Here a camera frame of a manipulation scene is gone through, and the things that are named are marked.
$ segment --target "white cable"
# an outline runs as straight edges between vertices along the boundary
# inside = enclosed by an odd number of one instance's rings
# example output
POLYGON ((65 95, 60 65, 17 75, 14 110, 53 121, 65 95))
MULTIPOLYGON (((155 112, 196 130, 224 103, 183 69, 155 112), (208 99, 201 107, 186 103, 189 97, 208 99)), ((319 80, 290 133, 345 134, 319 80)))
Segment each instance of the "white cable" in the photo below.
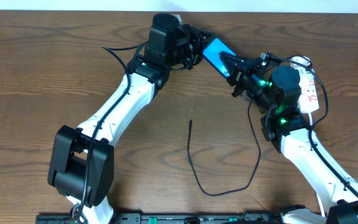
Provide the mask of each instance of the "white cable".
POLYGON ((318 205, 320 206, 321 216, 322 216, 322 217, 325 217, 326 214, 325 214, 325 212, 324 212, 324 207, 323 207, 323 203, 322 203, 322 201, 321 201, 321 198, 318 196, 317 193, 316 193, 316 196, 317 196, 318 205))
POLYGON ((313 125, 313 119, 311 117, 311 112, 309 112, 308 115, 309 115, 309 124, 310 124, 310 126, 312 126, 313 125))

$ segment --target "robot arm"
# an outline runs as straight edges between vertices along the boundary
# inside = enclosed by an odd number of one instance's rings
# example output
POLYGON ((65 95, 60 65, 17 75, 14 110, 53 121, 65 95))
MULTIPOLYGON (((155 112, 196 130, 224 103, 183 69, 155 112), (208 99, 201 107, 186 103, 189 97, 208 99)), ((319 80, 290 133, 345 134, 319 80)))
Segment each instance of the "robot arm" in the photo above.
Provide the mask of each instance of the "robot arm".
POLYGON ((183 24, 180 16, 155 15, 144 55, 135 55, 129 62, 116 92, 76 129, 60 128, 53 144, 48 183, 75 205, 81 204, 78 210, 72 208, 73 219, 81 215, 83 221, 109 223, 113 210, 106 196, 114 178, 114 146, 133 117, 163 88, 172 66, 183 64, 182 69, 190 70, 199 64, 213 35, 183 24), (86 161, 75 155, 89 149, 86 161))
POLYGON ((302 94, 300 69, 278 66, 269 77, 269 66, 291 62, 301 65, 303 74, 312 73, 311 62, 307 65, 288 59, 277 58, 270 52, 259 58, 247 59, 220 51, 219 58, 229 75, 223 76, 234 87, 232 96, 245 92, 261 106, 267 115, 261 118, 262 132, 276 150, 292 161, 305 176, 309 184, 321 197, 328 217, 320 217, 305 211, 293 211, 284 216, 289 223, 357 223, 358 182, 356 182, 328 153, 318 141, 316 134, 303 118, 298 104, 302 94))

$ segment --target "white power strip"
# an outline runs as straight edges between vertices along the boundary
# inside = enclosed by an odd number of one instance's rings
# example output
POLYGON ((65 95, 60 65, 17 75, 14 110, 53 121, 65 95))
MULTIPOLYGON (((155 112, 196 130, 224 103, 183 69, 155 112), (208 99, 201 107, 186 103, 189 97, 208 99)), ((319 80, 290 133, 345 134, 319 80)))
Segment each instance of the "white power strip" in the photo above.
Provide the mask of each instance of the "white power strip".
MULTIPOLYGON (((310 62, 299 56, 293 57, 291 60, 301 63, 304 66, 310 65, 310 62)), ((309 71, 306 71, 306 69, 302 66, 291 63, 291 67, 297 69, 301 77, 299 86, 301 86, 302 92, 298 100, 298 108, 300 109, 301 113, 309 114, 318 110, 319 106, 316 86, 314 85, 314 76, 309 71)))

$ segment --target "green terminal block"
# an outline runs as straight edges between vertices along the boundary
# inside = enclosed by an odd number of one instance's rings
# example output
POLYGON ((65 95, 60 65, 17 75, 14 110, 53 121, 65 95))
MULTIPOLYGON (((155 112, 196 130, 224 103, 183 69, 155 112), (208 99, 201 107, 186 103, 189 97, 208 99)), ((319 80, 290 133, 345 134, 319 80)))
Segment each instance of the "green terminal block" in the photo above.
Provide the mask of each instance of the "green terminal block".
POLYGON ((149 224, 157 224, 157 218, 150 217, 149 218, 149 224))

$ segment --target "wooden table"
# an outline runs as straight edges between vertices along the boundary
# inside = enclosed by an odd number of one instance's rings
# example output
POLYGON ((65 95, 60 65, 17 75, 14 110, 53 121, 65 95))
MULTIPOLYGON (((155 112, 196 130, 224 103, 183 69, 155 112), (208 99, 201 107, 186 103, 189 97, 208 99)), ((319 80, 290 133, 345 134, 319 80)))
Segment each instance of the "wooden table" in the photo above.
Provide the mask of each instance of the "wooden table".
MULTIPOLYGON (((76 127, 88 119, 122 80, 121 66, 101 45, 144 42, 154 14, 0 11, 1 223, 68 213, 69 201, 47 183, 55 133, 63 124, 76 127)), ((239 55, 258 57, 271 50, 282 57, 309 56, 329 95, 328 117, 316 132, 358 180, 358 15, 180 14, 185 23, 215 31, 239 55)), ((132 54, 119 53, 126 62, 132 54)), ((300 203, 317 212, 305 178, 264 140, 256 106, 251 117, 262 160, 252 185, 223 197, 201 193, 186 156, 189 119, 191 155, 208 192, 245 185, 257 158, 248 104, 231 92, 205 61, 172 72, 118 142, 111 205, 145 213, 232 213, 300 203)))

